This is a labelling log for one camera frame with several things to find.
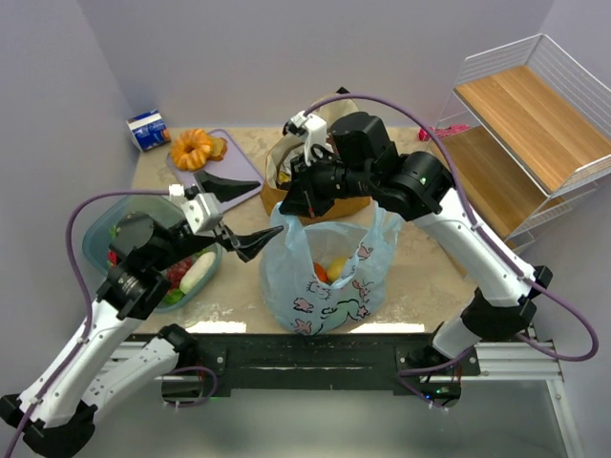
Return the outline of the brown white chips bag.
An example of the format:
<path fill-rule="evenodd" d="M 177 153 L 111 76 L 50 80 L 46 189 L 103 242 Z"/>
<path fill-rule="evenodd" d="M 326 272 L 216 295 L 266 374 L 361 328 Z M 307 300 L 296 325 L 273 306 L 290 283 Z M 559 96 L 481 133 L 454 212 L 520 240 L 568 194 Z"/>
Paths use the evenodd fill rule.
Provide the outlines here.
<path fill-rule="evenodd" d="M 304 156 L 295 156 L 285 161 L 276 174 L 277 187 L 281 190 L 288 191 L 292 182 L 294 180 L 299 180 L 306 171 L 307 166 Z"/>

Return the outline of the brown Trader Joe's tote bag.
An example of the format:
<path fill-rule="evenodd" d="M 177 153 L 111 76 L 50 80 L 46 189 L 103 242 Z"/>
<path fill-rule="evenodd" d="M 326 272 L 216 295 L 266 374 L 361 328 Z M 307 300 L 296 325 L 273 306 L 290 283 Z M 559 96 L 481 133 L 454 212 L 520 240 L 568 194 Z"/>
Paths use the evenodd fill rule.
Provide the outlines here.
<path fill-rule="evenodd" d="M 282 188 L 282 167 L 286 165 L 291 170 L 293 154 L 299 156 L 303 149 L 303 142 L 284 127 L 281 139 L 266 153 L 261 200 L 269 216 L 278 203 L 288 202 L 291 209 L 300 211 L 302 224 L 311 224 L 350 217 L 370 205 L 371 198 L 366 196 L 335 198 L 321 194 L 316 189 L 319 182 L 313 180 L 311 170 L 303 171 L 304 174 L 298 176 L 296 186 L 289 181 L 288 187 Z"/>

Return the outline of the orange pumpkin toy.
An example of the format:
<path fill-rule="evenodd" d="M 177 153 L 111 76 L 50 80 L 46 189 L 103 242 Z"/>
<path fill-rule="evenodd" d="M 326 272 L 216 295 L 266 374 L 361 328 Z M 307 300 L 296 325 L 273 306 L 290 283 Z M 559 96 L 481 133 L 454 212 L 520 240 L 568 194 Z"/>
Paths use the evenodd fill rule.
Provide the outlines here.
<path fill-rule="evenodd" d="M 329 278 L 327 275 L 327 271 L 326 269 L 319 263 L 314 262 L 313 263 L 313 270 L 314 270 L 314 274 L 316 276 L 316 278 L 324 283 L 328 283 L 329 282 Z"/>

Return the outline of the light blue plastic bag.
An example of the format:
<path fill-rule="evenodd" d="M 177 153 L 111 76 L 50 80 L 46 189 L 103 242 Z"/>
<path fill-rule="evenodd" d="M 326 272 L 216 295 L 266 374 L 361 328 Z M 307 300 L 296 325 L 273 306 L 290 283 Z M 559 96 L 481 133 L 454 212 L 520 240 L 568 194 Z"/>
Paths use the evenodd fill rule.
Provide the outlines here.
<path fill-rule="evenodd" d="M 303 336 L 359 323 L 383 305 L 403 220 L 373 206 L 371 225 L 328 221 L 303 225 L 279 207 L 283 232 L 260 263 L 263 301 L 279 325 Z"/>

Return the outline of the yellow pear toy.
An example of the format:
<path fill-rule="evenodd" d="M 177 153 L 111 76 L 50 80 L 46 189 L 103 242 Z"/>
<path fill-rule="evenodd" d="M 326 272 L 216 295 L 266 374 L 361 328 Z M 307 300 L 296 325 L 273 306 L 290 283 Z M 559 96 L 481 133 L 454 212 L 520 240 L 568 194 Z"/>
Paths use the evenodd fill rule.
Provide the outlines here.
<path fill-rule="evenodd" d="M 327 282 L 334 283 L 340 279 L 347 278 L 353 274 L 353 262 L 348 258 L 337 258 L 328 266 Z"/>

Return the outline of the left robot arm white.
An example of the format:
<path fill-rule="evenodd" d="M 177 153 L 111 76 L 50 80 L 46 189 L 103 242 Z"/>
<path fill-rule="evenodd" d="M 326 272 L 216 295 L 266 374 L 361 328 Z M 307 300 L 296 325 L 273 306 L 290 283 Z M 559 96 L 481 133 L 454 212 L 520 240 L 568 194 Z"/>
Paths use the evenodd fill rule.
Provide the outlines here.
<path fill-rule="evenodd" d="M 19 441 L 43 457 L 73 457 L 92 438 L 113 406 L 157 376 L 200 371 L 198 341 L 177 324 L 163 327 L 136 356 L 107 373 L 102 367 L 144 323 L 169 292 L 164 271 L 201 250 L 219 245 L 244 262 L 253 260 L 282 227 L 236 235 L 222 221 L 221 204 L 259 187 L 257 181 L 196 174 L 194 186 L 172 185 L 170 198 L 184 198 L 181 219 L 165 226 L 132 212 L 116 226 L 110 249 L 117 263 L 93 297 L 86 317 L 39 378 L 19 394 L 1 399 L 1 417 Z"/>

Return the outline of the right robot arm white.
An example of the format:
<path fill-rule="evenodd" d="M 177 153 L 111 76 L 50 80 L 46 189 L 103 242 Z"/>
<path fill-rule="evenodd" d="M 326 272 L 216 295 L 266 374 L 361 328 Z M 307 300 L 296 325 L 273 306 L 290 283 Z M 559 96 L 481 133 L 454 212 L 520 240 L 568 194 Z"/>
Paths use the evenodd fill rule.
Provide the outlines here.
<path fill-rule="evenodd" d="M 340 198 L 370 197 L 432 236 L 475 281 L 471 302 L 435 330 L 417 363 L 454 359 L 482 340 L 506 341 L 528 327 L 551 270 L 520 259 L 461 200 L 452 174 L 436 156 L 399 154 L 382 119 L 365 112 L 332 125 L 299 113 L 284 130 L 302 140 L 304 152 L 291 161 L 282 214 L 321 217 Z"/>

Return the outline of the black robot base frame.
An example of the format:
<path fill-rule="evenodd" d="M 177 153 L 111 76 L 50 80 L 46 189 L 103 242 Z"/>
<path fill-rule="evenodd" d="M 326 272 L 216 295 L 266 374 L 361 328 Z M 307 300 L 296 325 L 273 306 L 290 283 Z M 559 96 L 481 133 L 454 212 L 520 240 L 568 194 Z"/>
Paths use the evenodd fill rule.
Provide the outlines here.
<path fill-rule="evenodd" d="M 181 372 L 162 379 L 168 401 L 200 395 L 228 397 L 237 390 L 420 390 L 428 401 L 450 406 L 460 383 L 480 373 L 471 350 L 444 366 L 420 334 L 195 334 L 179 358 Z"/>

